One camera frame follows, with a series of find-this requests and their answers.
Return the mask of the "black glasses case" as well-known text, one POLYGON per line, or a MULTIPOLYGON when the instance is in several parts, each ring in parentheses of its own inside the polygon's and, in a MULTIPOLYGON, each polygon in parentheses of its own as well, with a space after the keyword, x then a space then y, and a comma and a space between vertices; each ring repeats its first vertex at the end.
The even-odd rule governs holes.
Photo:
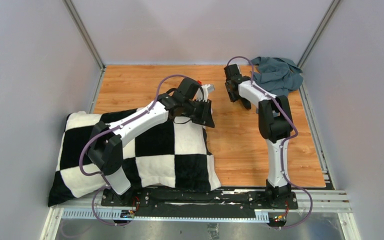
POLYGON ((240 99, 243 107, 246 109, 246 110, 251 110, 252 109, 252 104, 249 100, 245 99, 245 98, 241 98, 240 99))

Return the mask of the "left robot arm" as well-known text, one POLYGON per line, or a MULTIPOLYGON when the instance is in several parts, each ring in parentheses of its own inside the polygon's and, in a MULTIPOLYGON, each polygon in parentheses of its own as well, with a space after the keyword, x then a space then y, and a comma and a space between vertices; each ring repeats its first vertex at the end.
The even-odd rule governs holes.
POLYGON ((214 90, 213 84, 201 84, 183 75, 178 87, 165 93, 156 92, 154 100, 136 113, 110 123, 99 121, 80 153, 81 173, 89 176, 83 168, 84 158, 88 157, 98 167, 96 174, 103 178, 104 188, 114 193, 115 202, 122 207, 129 206, 133 193, 129 190, 132 184, 122 168, 123 148, 147 130, 176 117, 186 117, 194 124, 214 128, 209 99, 214 90))

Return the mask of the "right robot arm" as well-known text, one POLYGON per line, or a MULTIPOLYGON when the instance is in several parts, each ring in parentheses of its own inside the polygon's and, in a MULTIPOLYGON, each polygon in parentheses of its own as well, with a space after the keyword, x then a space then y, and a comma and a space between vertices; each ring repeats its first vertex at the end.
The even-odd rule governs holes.
POLYGON ((241 101, 246 109, 258 110, 258 129, 268 149, 269 171, 261 201, 272 209, 286 204, 292 193, 287 170, 287 151, 293 127, 288 98, 262 89, 241 74, 237 64, 224 67, 225 87, 231 102, 241 101))

